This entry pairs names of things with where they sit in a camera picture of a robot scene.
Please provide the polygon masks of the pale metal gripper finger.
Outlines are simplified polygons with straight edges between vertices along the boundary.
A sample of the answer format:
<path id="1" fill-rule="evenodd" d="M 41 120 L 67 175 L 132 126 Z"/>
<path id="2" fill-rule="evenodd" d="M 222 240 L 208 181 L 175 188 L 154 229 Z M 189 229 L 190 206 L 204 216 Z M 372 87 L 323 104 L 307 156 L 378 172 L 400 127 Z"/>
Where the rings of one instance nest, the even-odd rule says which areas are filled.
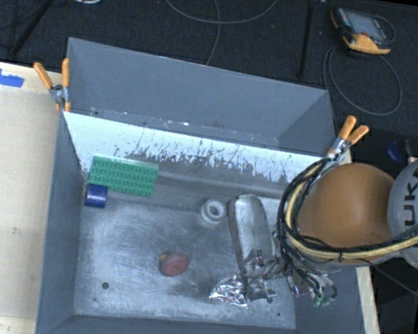
<path id="1" fill-rule="evenodd" d="M 268 276 L 271 258 L 263 254 L 260 248 L 252 248 L 244 260 L 244 267 L 241 271 L 241 278 L 245 282 L 254 280 L 265 280 Z"/>
<path id="2" fill-rule="evenodd" d="M 268 304 L 273 303 L 277 297 L 276 291 L 277 281 L 281 279 L 281 275 L 277 274 L 274 277 L 267 275 L 260 275 L 253 277 L 248 282 L 246 291 L 247 298 L 251 301 L 266 300 Z"/>

